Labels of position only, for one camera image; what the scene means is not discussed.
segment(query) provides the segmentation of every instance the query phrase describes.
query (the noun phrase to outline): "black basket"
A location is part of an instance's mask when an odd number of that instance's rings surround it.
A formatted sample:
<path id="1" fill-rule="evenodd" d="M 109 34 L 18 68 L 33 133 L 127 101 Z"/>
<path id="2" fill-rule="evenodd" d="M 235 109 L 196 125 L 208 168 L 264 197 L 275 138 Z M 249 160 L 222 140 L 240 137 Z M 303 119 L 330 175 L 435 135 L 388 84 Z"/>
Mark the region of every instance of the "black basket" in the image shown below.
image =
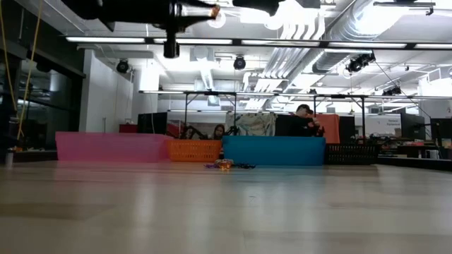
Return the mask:
<path id="1" fill-rule="evenodd" d="M 376 163 L 379 152 L 379 145 L 327 144 L 325 164 L 371 165 Z"/>

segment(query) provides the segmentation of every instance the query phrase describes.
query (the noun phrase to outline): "orange basket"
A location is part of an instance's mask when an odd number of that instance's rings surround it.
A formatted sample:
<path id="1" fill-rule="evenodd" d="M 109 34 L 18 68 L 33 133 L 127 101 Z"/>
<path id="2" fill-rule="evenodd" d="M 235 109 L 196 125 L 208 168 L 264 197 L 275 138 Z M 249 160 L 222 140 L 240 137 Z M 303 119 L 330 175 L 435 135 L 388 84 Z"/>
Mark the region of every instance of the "orange basket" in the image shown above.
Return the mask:
<path id="1" fill-rule="evenodd" d="M 215 162 L 220 158 L 220 140 L 167 140 L 173 162 Z"/>

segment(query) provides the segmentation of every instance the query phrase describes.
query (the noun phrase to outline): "wooden floor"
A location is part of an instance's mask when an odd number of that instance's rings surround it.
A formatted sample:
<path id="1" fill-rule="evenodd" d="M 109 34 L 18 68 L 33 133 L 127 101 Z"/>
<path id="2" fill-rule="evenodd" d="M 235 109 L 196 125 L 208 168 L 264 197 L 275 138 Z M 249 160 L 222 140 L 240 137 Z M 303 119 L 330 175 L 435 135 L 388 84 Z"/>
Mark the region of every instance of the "wooden floor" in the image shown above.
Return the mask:
<path id="1" fill-rule="evenodd" d="M 397 167 L 0 168 L 1 254 L 450 254 L 452 174 Z"/>

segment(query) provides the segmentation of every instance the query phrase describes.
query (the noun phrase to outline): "pink bin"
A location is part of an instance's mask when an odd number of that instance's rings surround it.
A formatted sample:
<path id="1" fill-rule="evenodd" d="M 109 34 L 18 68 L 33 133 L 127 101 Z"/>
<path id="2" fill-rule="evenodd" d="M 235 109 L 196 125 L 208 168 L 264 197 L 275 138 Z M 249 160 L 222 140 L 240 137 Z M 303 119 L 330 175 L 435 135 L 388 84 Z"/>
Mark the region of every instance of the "pink bin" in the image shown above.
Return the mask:
<path id="1" fill-rule="evenodd" d="M 160 162 L 168 159 L 165 140 L 145 133 L 57 132 L 58 160 L 67 162 Z"/>

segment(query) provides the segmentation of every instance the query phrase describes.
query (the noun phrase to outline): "teal bin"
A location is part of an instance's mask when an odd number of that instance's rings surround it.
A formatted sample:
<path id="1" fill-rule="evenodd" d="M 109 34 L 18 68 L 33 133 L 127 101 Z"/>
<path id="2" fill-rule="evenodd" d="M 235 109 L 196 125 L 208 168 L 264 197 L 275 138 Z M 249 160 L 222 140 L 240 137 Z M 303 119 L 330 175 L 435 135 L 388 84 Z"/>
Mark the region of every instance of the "teal bin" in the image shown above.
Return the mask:
<path id="1" fill-rule="evenodd" d="M 225 159 L 256 165 L 321 166 L 325 138 L 223 136 Z"/>

